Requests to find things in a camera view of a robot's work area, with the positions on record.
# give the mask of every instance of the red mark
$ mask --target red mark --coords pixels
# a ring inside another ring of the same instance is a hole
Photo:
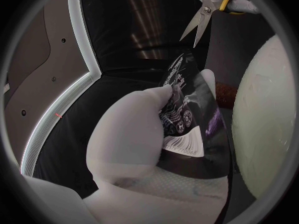
[[[55,115],[57,115],[59,118],[62,118],[62,116],[60,116],[58,113],[56,113]]]

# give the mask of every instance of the scissor blade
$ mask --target scissor blade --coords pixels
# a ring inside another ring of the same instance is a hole
[[[184,31],[184,33],[183,33],[183,35],[182,35],[182,37],[179,41],[181,41],[186,35],[188,35],[199,24],[200,16],[201,16],[201,8],[194,15],[191,22],[186,27],[186,29],[185,29],[185,31]]]
[[[193,48],[197,45],[199,42],[200,38],[202,37],[205,29],[207,28],[209,21],[211,19],[212,13],[210,14],[205,14],[202,13],[199,21],[199,25],[197,27],[197,32],[196,32],[196,37],[195,37],[195,42]]]

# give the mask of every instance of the packet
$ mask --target packet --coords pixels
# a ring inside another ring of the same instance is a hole
[[[226,127],[191,52],[181,54],[159,86],[170,84],[173,96],[160,110],[164,141],[158,167],[197,179],[225,177],[230,169]]]

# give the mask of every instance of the curved light strip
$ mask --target curved light strip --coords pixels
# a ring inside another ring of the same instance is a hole
[[[68,0],[68,7],[77,44],[89,73],[64,91],[47,109],[35,126],[26,144],[20,164],[21,174],[30,177],[33,176],[35,164],[44,142],[60,120],[59,116],[62,116],[102,74],[85,26],[81,0]]]

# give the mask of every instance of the yellow scissor handle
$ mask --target yellow scissor handle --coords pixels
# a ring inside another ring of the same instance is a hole
[[[229,1],[230,0],[223,0],[221,6],[219,8],[219,11],[224,11],[227,4],[229,3]],[[242,15],[242,14],[245,14],[245,12],[230,12],[230,14],[232,14],[232,15]]]

